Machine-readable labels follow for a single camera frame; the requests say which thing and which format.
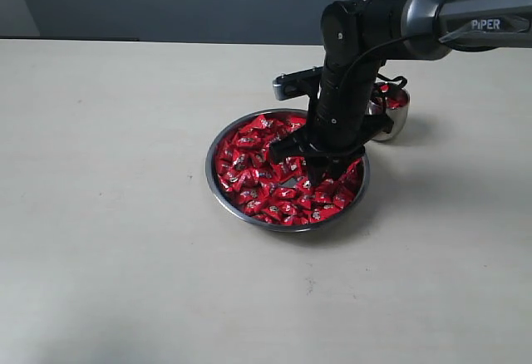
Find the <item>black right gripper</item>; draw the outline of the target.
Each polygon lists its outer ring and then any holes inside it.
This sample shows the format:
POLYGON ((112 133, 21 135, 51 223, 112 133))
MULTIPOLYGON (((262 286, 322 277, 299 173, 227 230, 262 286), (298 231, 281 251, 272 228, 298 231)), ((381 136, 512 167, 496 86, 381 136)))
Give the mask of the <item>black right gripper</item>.
POLYGON ((271 160, 306 158, 312 187, 327 177, 339 180, 353 162, 348 156, 393 125, 386 114, 366 114, 377 75, 376 68, 339 73, 323 68, 318 95, 309 97, 305 125, 270 145, 271 160))

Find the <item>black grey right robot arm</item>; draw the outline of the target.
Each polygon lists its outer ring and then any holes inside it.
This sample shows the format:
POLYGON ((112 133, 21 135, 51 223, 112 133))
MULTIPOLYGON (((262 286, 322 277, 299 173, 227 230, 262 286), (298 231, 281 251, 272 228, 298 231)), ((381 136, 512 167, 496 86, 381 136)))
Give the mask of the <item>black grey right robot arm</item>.
POLYGON ((306 123, 269 148, 274 163, 304 158, 312 184, 339 178, 369 140, 392 131, 389 115, 367 113, 387 61, 528 48, 531 0, 336 1, 323 11, 321 32, 324 63, 273 83, 281 101, 308 97, 306 123))

